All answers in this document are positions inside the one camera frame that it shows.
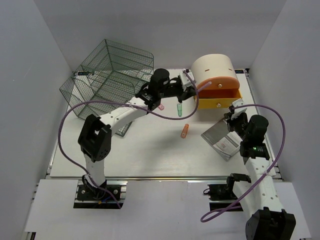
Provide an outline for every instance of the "orange object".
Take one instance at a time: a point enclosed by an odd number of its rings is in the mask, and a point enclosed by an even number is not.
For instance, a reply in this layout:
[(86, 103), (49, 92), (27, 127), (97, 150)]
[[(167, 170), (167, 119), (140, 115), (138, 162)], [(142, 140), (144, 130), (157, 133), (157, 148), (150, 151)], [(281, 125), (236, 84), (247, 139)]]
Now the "orange object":
[(188, 133), (189, 124), (185, 124), (181, 133), (181, 138), (185, 139)]

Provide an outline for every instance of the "purple hose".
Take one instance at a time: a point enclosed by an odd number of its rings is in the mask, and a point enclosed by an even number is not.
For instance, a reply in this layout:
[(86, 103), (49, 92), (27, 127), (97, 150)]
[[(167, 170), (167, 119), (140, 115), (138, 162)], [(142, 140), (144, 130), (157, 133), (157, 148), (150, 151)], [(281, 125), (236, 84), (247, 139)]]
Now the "purple hose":
[(86, 104), (93, 104), (93, 103), (95, 103), (95, 104), (110, 104), (110, 105), (117, 105), (117, 106), (121, 106), (121, 107), (133, 107), (133, 108), (146, 111), (146, 112), (148, 112), (148, 113), (150, 113), (150, 114), (153, 114), (153, 115), (156, 115), (156, 116), (158, 116), (158, 117), (160, 117), (160, 118), (168, 119), (168, 120), (184, 120), (184, 119), (187, 119), (187, 118), (191, 117), (193, 114), (195, 114), (195, 112), (196, 112), (197, 109), (198, 109), (198, 106), (199, 106), (199, 92), (198, 92), (198, 90), (197, 90), (196, 84), (195, 84), (194, 81), (191, 79), (191, 77), (189, 76), (189, 74), (187, 73), (187, 71), (186, 71), (186, 70), (183, 70), (183, 73), (187, 76), (187, 78), (188, 78), (188, 79), (190, 80), (190, 82), (192, 83), (193, 88), (195, 89), (195, 94), (196, 94), (196, 104), (195, 104), (195, 108), (194, 108), (193, 112), (190, 113), (188, 116), (184, 116), (184, 117), (168, 117), (168, 116), (162, 116), (162, 115), (160, 115), (160, 114), (158, 114), (158, 113), (155, 113), (155, 112), (153, 112), (153, 111), (151, 111), (151, 110), (149, 110), (149, 109), (146, 109), (146, 108), (144, 108), (144, 107), (137, 106), (137, 105), (130, 105), (130, 104), (128, 104), (128, 103), (119, 103), (119, 102), (112, 102), (112, 101), (94, 101), (94, 100), (93, 100), (93, 101), (81, 102), (81, 103), (79, 103), (79, 104), (74, 105), (73, 107), (71, 107), (71, 108), (65, 113), (65, 115), (63, 116), (63, 118), (62, 118), (62, 120), (61, 120), (61, 122), (60, 122), (59, 130), (58, 130), (58, 146), (59, 146), (59, 149), (60, 149), (62, 155), (63, 155), (66, 159), (68, 159), (71, 163), (73, 163), (74, 165), (76, 165), (76, 166), (78, 166), (79, 168), (81, 168), (82, 170), (84, 170), (85, 173), (88, 174), (88, 176), (89, 176), (91, 182), (93, 183), (93, 185), (94, 185), (96, 188), (98, 188), (98, 189), (100, 189), (100, 190), (105, 191), (106, 193), (108, 193), (108, 194), (113, 198), (113, 200), (116, 202), (116, 204), (117, 204), (117, 206), (119, 207), (119, 209), (121, 209), (121, 206), (120, 206), (119, 202), (117, 201), (117, 199), (115, 198), (115, 196), (114, 196), (109, 190), (107, 190), (107, 189), (105, 189), (105, 188), (103, 188), (103, 187), (98, 186), (98, 185), (95, 183), (95, 181), (91, 178), (89, 171), (88, 171), (84, 166), (82, 166), (81, 164), (79, 164), (79, 163), (75, 162), (74, 160), (72, 160), (72, 159), (66, 154), (66, 152), (63, 150), (62, 144), (61, 144), (61, 132), (62, 132), (62, 128), (63, 128), (64, 123), (65, 123), (65, 120), (66, 120), (67, 116), (68, 116), (74, 109), (76, 109), (77, 107), (80, 107), (80, 106), (86, 105)]
[[(260, 105), (260, 104), (248, 104), (248, 105), (242, 105), (242, 106), (237, 106), (237, 107), (234, 107), (233, 109), (241, 109), (241, 108), (246, 108), (246, 107), (260, 107), (260, 108), (265, 108), (265, 109), (269, 109), (271, 110), (272, 112), (274, 112), (280, 119), (281, 121), (281, 124), (282, 124), (282, 142), (281, 142), (281, 147), (280, 147), (280, 150), (277, 154), (277, 156), (275, 157), (273, 163), (270, 165), (270, 167), (266, 170), (267, 173), (270, 172), (270, 170), (276, 165), (281, 153), (282, 153), (282, 150), (284, 149), (284, 146), (285, 146), (285, 140), (286, 140), (286, 126), (285, 126), (285, 122), (283, 120), (283, 118), (281, 117), (281, 115), (276, 111), (274, 110), (273, 108), (271, 107), (268, 107), (268, 106), (265, 106), (265, 105)], [(225, 207), (225, 208), (220, 208), (220, 209), (216, 209), (216, 210), (212, 210), (212, 211), (209, 211), (207, 212), (205, 215), (203, 215), (200, 219), (200, 221), (202, 223), (206, 223), (206, 222), (209, 222), (210, 220), (212, 219), (215, 219), (216, 217), (220, 216), (221, 214), (225, 213), (226, 211), (228, 210), (231, 210), (231, 209), (234, 209), (235, 205), (238, 204), (242, 199), (244, 199), (259, 183), (261, 183), (261, 181), (267, 176), (266, 173), (262, 174), (262, 176), (254, 183), (252, 184), (252, 186), (244, 193), (242, 194), (242, 196), (240, 196), (237, 200), (235, 200), (233, 203), (231, 203), (229, 206)], [(212, 213), (215, 213), (215, 212), (218, 212), (217, 214), (209, 217), (209, 218), (206, 218), (206, 216), (212, 214)]]

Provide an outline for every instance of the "purple cable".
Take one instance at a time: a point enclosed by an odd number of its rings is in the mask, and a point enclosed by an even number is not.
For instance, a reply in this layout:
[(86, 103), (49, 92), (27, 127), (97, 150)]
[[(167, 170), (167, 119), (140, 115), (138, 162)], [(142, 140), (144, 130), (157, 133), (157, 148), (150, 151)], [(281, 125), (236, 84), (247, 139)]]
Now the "purple cable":
[[(276, 165), (281, 153), (282, 153), (282, 150), (284, 149), (284, 146), (285, 146), (285, 140), (286, 140), (286, 126), (285, 126), (285, 122), (283, 120), (283, 118), (281, 117), (281, 115), (276, 111), (274, 110), (273, 108), (271, 107), (268, 107), (268, 106), (265, 106), (265, 105), (260, 105), (260, 104), (248, 104), (248, 105), (242, 105), (242, 106), (237, 106), (237, 107), (234, 107), (233, 109), (241, 109), (241, 108), (246, 108), (246, 107), (260, 107), (260, 108), (265, 108), (265, 109), (269, 109), (271, 110), (272, 112), (274, 112), (280, 119), (281, 121), (281, 124), (282, 124), (282, 142), (281, 142), (281, 147), (280, 147), (280, 150), (277, 154), (277, 156), (275, 157), (273, 163), (270, 165), (270, 167), (266, 170), (267, 173), (270, 172), (270, 170)], [(216, 210), (212, 210), (212, 211), (209, 211), (207, 212), (205, 215), (203, 215), (200, 219), (200, 221), (202, 223), (206, 223), (206, 222), (209, 222), (210, 220), (212, 219), (215, 219), (216, 217), (220, 216), (221, 214), (225, 213), (226, 211), (228, 210), (231, 210), (231, 209), (234, 209), (235, 205), (238, 204), (242, 199), (244, 199), (259, 183), (261, 183), (261, 181), (267, 176), (266, 173), (262, 174), (262, 176), (244, 193), (242, 194), (242, 196), (240, 196), (237, 200), (235, 200), (233, 203), (231, 203), (229, 206), (225, 207), (225, 208), (220, 208), (220, 209), (216, 209)], [(217, 214), (205, 219), (206, 216), (212, 214), (212, 213), (215, 213), (215, 212), (218, 212)]]
[(86, 104), (110, 104), (110, 105), (118, 105), (118, 106), (121, 106), (121, 107), (133, 107), (133, 108), (136, 108), (136, 109), (140, 109), (140, 110), (143, 110), (143, 111), (146, 111), (150, 114), (153, 114), (153, 115), (156, 115), (160, 118), (163, 118), (163, 119), (167, 119), (167, 120), (184, 120), (184, 119), (187, 119), (189, 117), (191, 117), (193, 114), (195, 114), (195, 112), (197, 111), (198, 109), (198, 106), (199, 106), (199, 91), (197, 90), (197, 87), (196, 87), (196, 84), (194, 83), (194, 81), (191, 79), (191, 77), (189, 76), (189, 74), (187, 73), (186, 70), (183, 70), (183, 73), (187, 76), (187, 78), (190, 80), (190, 82), (192, 83), (193, 85), (193, 88), (195, 89), (195, 94), (196, 94), (196, 104), (195, 104), (195, 108), (193, 110), (192, 113), (190, 113), (188, 116), (184, 116), (184, 117), (168, 117), (168, 116), (162, 116), (158, 113), (155, 113), (149, 109), (146, 109), (144, 107), (141, 107), (141, 106), (137, 106), (137, 105), (131, 105), (131, 104), (128, 104), (128, 103), (119, 103), (119, 102), (112, 102), (112, 101), (95, 101), (95, 100), (92, 100), (92, 101), (85, 101), (85, 102), (81, 102), (79, 104), (76, 104), (74, 105), (73, 107), (71, 107), (66, 113), (65, 115), (63, 116), (61, 122), (60, 122), (60, 126), (59, 126), (59, 130), (58, 130), (58, 146), (59, 146), (59, 149), (62, 153), (62, 155), (68, 159), (71, 163), (73, 163), (74, 165), (78, 166), (79, 168), (81, 168), (82, 170), (85, 171), (86, 174), (88, 174), (88, 177), (90, 178), (92, 184), (97, 188), (97, 189), (100, 189), (102, 191), (105, 191), (106, 193), (108, 193), (112, 198), (113, 200), (116, 202), (117, 206), (119, 207), (119, 209), (121, 209), (121, 206), (119, 204), (119, 202), (117, 201), (117, 199), (115, 198), (115, 196), (107, 189), (103, 188), (103, 187), (100, 187), (96, 184), (96, 182), (91, 178), (90, 176), (90, 173), (89, 171), (83, 167), (81, 164), (77, 163), (76, 161), (72, 160), (67, 154), (66, 152), (63, 150), (62, 148), (62, 144), (61, 144), (61, 132), (62, 132), (62, 128), (64, 126), (64, 123), (65, 123), (65, 120), (67, 118), (67, 116), (74, 110), (76, 109), (77, 107), (80, 107), (82, 105), (86, 105)]

